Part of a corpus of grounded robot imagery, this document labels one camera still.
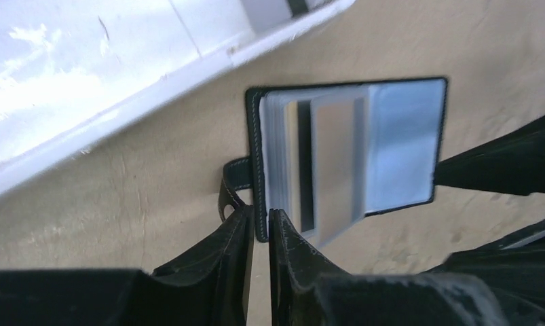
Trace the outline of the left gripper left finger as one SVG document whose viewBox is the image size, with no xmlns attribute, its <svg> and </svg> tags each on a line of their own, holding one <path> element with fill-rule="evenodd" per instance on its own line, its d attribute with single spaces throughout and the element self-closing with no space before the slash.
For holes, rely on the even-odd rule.
<svg viewBox="0 0 545 326">
<path fill-rule="evenodd" d="M 252 209 L 156 268 L 0 270 L 0 325 L 245 325 Z"/>
</svg>

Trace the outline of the black leather card holder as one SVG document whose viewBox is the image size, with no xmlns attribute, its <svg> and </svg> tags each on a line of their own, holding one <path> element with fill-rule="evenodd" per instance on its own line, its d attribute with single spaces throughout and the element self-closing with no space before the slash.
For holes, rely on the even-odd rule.
<svg viewBox="0 0 545 326">
<path fill-rule="evenodd" d="M 293 223 L 288 199 L 285 107 L 291 101 L 310 102 L 312 151 L 312 101 L 349 94 L 367 100 L 366 209 L 362 219 L 432 202 L 447 86 L 444 77 L 426 77 L 248 89 L 245 108 L 250 154 L 223 168 L 218 201 L 221 217 L 241 207 L 238 192 L 249 189 L 258 241 L 269 240 L 271 210 L 284 210 Z M 312 193 L 314 199 L 313 163 Z M 297 231 L 316 242 L 315 217 L 312 232 Z"/>
</svg>

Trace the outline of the gold credit card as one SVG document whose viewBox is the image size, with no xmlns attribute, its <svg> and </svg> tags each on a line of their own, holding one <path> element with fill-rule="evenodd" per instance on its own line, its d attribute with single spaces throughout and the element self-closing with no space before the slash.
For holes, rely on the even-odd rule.
<svg viewBox="0 0 545 326">
<path fill-rule="evenodd" d="M 365 215 L 367 100 L 360 95 L 312 101 L 316 243 L 328 244 Z"/>
<path fill-rule="evenodd" d="M 311 117 L 309 101 L 285 107 L 290 216 L 300 232 L 314 229 Z"/>
</svg>

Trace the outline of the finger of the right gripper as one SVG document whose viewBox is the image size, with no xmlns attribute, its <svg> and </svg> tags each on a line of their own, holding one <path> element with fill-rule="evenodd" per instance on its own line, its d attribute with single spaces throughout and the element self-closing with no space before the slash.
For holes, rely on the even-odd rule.
<svg viewBox="0 0 545 326">
<path fill-rule="evenodd" d="M 545 115 L 439 162 L 434 184 L 501 194 L 545 194 Z"/>
<path fill-rule="evenodd" d="M 495 294 L 510 325 L 545 325 L 545 219 L 452 253 L 431 272 L 476 276 Z"/>
</svg>

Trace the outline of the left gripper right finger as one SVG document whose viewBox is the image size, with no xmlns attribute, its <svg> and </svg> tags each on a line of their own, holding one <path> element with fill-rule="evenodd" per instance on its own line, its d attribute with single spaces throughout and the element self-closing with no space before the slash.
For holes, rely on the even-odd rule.
<svg viewBox="0 0 545 326">
<path fill-rule="evenodd" d="M 454 273 L 350 274 L 269 213 L 274 325 L 507 325 L 479 278 Z"/>
</svg>

